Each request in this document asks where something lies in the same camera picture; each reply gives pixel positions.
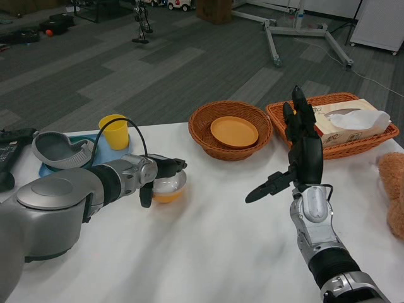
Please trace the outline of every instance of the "orange liquid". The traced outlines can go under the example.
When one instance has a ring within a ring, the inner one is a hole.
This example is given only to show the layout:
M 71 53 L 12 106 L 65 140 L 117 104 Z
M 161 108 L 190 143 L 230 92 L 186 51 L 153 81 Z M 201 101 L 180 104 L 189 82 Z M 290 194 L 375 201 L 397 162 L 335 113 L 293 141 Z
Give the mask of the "orange liquid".
M 156 194 L 153 199 L 156 200 L 157 202 L 160 203 L 171 203 L 174 200 L 178 199 L 179 197 L 181 197 L 183 191 L 179 191 L 178 193 L 174 193 L 170 196 L 159 196 L 158 194 Z

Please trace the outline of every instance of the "black bag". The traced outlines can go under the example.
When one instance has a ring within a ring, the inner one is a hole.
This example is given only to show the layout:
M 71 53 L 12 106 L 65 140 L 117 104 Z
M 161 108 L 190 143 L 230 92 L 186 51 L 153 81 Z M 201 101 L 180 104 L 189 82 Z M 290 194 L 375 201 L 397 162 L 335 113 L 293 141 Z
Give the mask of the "black bag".
M 68 14 L 57 14 L 57 15 L 52 15 L 49 17 L 50 20 L 52 21 L 65 21 L 67 27 L 73 27 L 74 26 L 74 18 L 73 16 L 70 16 Z
M 22 28 L 11 33 L 0 35 L 0 43 L 4 44 L 24 44 L 38 42 L 40 40 L 38 30 L 32 28 Z
M 61 20 L 47 20 L 39 25 L 39 29 L 44 33 L 51 30 L 55 35 L 60 35 L 68 30 L 68 24 Z

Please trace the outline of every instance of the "white wall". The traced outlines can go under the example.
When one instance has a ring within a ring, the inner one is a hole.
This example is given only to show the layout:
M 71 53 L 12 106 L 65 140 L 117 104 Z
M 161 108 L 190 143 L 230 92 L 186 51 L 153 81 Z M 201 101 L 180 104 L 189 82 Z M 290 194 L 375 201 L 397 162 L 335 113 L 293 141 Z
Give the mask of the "white wall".
M 284 5 L 288 0 L 258 0 L 265 3 Z M 299 0 L 290 0 L 290 6 L 295 8 L 299 5 Z M 306 0 L 305 9 L 318 13 L 341 16 L 346 18 L 354 17 L 360 0 Z

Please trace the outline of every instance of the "toy car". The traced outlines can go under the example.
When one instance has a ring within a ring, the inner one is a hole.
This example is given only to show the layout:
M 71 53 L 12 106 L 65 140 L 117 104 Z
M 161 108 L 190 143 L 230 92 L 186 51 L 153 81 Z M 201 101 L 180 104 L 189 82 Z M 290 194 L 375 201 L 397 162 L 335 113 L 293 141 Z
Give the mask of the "toy car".
M 169 10 L 181 8 L 183 11 L 194 9 L 193 0 L 168 0 Z
M 167 4 L 166 0 L 143 0 L 144 3 L 148 3 L 151 6 L 165 6 Z

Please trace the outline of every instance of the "remote control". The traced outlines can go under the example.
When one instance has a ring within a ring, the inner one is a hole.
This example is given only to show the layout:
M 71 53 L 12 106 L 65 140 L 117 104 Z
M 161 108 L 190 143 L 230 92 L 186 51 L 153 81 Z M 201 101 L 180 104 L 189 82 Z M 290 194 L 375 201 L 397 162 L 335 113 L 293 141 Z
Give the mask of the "remote control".
M 15 180 L 10 170 L 24 146 L 32 143 L 36 131 L 34 128 L 0 131 L 0 193 L 14 188 Z

